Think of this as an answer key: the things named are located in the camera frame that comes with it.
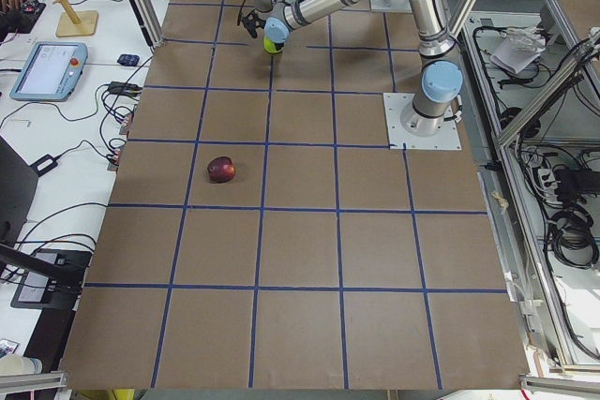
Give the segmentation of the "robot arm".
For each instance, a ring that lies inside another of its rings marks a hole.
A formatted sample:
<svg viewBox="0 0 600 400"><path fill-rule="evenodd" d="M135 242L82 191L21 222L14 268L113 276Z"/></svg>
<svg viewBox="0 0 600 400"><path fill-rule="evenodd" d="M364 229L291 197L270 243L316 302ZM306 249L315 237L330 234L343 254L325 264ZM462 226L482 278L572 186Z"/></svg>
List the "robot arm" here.
<svg viewBox="0 0 600 400"><path fill-rule="evenodd" d="M256 37L264 32L267 42L277 50L285 45L290 33L308 26L362 0L251 0L248 14L237 21ZM456 42L451 36L443 12L442 0L408 0L420 40L422 61L420 86L410 106L401 114L402 126L418 137L431 137L441 128L451 102L463 84L458 67Z"/></svg>

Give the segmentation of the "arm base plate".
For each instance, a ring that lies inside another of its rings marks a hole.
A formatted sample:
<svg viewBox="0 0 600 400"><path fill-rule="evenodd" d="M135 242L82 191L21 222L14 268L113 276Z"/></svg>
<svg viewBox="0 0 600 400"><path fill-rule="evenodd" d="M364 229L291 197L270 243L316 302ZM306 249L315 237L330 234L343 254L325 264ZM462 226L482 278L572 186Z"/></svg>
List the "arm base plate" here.
<svg viewBox="0 0 600 400"><path fill-rule="evenodd" d="M413 93L383 93L388 146L397 150L460 151L460 96L444 116L424 118L413 109Z"/></svg>

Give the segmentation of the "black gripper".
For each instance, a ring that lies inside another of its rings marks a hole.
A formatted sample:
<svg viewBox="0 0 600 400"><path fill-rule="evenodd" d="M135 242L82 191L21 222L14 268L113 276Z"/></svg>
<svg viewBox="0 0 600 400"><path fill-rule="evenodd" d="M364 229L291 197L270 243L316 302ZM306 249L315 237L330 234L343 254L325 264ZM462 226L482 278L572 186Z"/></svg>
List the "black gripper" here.
<svg viewBox="0 0 600 400"><path fill-rule="evenodd" d="M247 29L250 36L256 39L258 37L256 28L264 28L266 25L266 20L256 9L253 9L248 15L240 16L238 18L238 24Z"/></svg>

